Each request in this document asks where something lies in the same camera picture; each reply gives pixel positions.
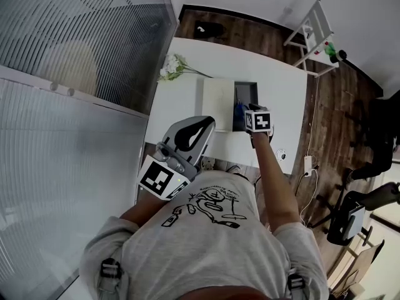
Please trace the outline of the beige box lid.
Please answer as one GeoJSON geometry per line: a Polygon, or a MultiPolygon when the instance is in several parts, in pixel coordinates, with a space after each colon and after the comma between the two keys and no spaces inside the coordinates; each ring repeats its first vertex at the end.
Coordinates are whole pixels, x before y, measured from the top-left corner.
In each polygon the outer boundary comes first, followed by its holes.
{"type": "Polygon", "coordinates": [[[216,131],[233,131],[234,81],[229,79],[205,78],[202,94],[202,115],[211,116],[216,131]]]}

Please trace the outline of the white artificial flowers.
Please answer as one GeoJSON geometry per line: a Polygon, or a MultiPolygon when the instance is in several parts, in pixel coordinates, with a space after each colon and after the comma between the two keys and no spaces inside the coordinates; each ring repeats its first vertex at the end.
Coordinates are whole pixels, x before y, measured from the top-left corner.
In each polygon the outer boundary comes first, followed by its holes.
{"type": "Polygon", "coordinates": [[[173,81],[183,74],[197,74],[212,78],[212,76],[191,67],[182,55],[173,53],[166,56],[164,64],[159,71],[158,81],[173,81]]]}

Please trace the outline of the wooden chair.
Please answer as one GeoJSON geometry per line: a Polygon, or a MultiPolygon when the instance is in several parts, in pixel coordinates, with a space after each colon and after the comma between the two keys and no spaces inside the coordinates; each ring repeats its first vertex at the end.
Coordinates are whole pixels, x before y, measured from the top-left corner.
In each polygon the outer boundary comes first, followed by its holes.
{"type": "Polygon", "coordinates": [[[366,275],[371,264],[381,252],[384,244],[384,239],[377,245],[368,242],[367,245],[369,248],[359,253],[356,253],[349,247],[345,248],[345,251],[351,255],[352,261],[345,272],[340,275],[339,281],[330,288],[330,293],[333,297],[339,299],[341,296],[347,294],[351,287],[354,287],[361,282],[361,279],[366,275]]]}

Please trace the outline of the black floor item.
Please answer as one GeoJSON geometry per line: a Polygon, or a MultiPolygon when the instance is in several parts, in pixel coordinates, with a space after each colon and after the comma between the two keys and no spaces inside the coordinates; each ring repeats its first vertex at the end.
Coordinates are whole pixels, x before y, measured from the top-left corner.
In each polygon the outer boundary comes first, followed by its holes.
{"type": "Polygon", "coordinates": [[[194,39],[209,39],[222,36],[225,27],[216,22],[196,21],[194,24],[194,39]]]}

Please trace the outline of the person's right forearm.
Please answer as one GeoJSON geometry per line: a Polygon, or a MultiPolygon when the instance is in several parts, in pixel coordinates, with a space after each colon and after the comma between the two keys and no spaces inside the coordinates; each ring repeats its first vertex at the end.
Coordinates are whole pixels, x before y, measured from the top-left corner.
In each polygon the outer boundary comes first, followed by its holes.
{"type": "Polygon", "coordinates": [[[271,148],[267,134],[252,134],[261,175],[267,221],[271,231],[289,223],[299,223],[300,215],[296,197],[282,172],[271,148]]]}

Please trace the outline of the white folding chair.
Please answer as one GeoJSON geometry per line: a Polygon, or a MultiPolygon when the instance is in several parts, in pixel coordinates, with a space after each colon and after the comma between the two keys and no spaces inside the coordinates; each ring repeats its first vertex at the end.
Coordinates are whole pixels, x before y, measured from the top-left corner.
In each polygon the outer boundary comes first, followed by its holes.
{"type": "Polygon", "coordinates": [[[319,78],[339,67],[339,63],[332,63],[324,51],[326,42],[333,43],[333,36],[334,32],[329,25],[321,0],[316,0],[297,29],[284,41],[283,46],[299,48],[301,58],[293,66],[296,68],[302,65],[303,71],[308,75],[319,78]],[[327,68],[320,72],[310,71],[306,66],[307,60],[325,64],[327,68]]]}

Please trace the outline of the person's left forearm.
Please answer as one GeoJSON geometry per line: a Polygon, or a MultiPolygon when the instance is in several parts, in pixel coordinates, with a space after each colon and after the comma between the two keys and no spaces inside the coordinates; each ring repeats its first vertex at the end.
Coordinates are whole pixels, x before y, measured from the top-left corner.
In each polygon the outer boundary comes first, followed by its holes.
{"type": "Polygon", "coordinates": [[[137,203],[124,212],[120,218],[142,227],[167,203],[167,201],[145,192],[141,195],[137,203]]]}

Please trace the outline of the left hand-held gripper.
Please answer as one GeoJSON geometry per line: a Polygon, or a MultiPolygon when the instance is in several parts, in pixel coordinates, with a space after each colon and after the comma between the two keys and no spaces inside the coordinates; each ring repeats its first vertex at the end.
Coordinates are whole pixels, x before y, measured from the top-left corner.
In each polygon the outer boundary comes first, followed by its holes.
{"type": "Polygon", "coordinates": [[[170,201],[188,186],[199,172],[216,122],[211,116],[193,116],[174,123],[156,152],[146,156],[139,172],[139,185],[163,201],[170,201]]]}

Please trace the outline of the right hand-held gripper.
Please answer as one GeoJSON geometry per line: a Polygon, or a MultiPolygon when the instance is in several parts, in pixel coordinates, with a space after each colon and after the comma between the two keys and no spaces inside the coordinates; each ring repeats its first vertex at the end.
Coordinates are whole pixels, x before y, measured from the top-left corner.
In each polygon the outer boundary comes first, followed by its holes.
{"type": "Polygon", "coordinates": [[[244,127],[249,134],[265,133],[273,137],[274,124],[271,112],[264,106],[249,103],[248,109],[244,112],[244,127]]]}

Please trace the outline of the grey box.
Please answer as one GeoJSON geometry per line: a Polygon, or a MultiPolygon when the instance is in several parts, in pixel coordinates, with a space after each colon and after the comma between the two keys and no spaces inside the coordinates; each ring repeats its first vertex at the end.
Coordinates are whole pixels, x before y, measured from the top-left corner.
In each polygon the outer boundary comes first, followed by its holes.
{"type": "MultiPolygon", "coordinates": [[[[237,89],[237,95],[239,96],[240,101],[247,107],[249,103],[258,104],[258,87],[256,82],[243,82],[243,81],[234,82],[234,105],[236,102],[235,89],[237,89]]],[[[233,120],[232,120],[232,131],[240,132],[234,130],[233,120]]]]}

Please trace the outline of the white table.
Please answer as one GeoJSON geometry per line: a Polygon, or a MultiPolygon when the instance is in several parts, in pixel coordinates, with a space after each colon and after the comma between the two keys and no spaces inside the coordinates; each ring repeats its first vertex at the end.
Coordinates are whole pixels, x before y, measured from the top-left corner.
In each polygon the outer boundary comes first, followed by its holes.
{"type": "MultiPolygon", "coordinates": [[[[289,64],[235,47],[175,37],[169,53],[182,55],[188,64],[212,78],[257,83],[258,103],[272,116],[274,154],[287,152],[278,161],[290,174],[295,164],[306,100],[307,74],[289,64]]],[[[147,124],[145,141],[156,144],[168,128],[183,119],[202,116],[203,82],[207,77],[183,74],[157,85],[147,124]]],[[[256,153],[245,132],[215,130],[206,149],[208,157],[257,167],[256,153]]]]}

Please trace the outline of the black office chair grey seat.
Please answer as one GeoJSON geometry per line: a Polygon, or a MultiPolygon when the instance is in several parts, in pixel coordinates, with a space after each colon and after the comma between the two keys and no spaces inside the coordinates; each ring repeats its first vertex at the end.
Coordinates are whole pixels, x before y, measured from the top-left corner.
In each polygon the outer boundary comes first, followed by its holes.
{"type": "Polygon", "coordinates": [[[337,203],[332,206],[328,200],[317,195],[316,200],[329,209],[329,214],[308,227],[314,229],[330,222],[324,233],[327,240],[338,246],[347,246],[354,236],[363,233],[367,238],[372,230],[363,227],[364,214],[392,203],[400,204],[400,183],[388,182],[369,193],[340,192],[337,203]]]}

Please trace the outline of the blue pen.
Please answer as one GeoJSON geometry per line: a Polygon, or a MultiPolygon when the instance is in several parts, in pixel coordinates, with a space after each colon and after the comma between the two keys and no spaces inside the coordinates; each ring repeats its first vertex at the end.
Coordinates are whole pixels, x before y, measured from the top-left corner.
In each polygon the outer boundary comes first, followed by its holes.
{"type": "Polygon", "coordinates": [[[248,107],[240,101],[237,89],[235,89],[235,99],[233,126],[235,131],[243,131],[246,128],[245,111],[248,110],[248,107]]]}

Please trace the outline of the grey printed t-shirt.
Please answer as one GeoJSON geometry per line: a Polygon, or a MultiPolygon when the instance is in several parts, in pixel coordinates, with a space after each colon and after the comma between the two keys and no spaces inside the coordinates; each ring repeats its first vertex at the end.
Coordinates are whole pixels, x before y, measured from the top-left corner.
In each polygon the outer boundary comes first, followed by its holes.
{"type": "Polygon", "coordinates": [[[105,222],[79,268],[95,299],[103,295],[101,263],[109,258],[121,265],[126,300],[176,300],[213,286],[286,298],[291,274],[302,277],[304,300],[329,297],[312,231],[300,222],[269,231],[251,183],[222,171],[201,173],[142,226],[118,217],[105,222]]]}

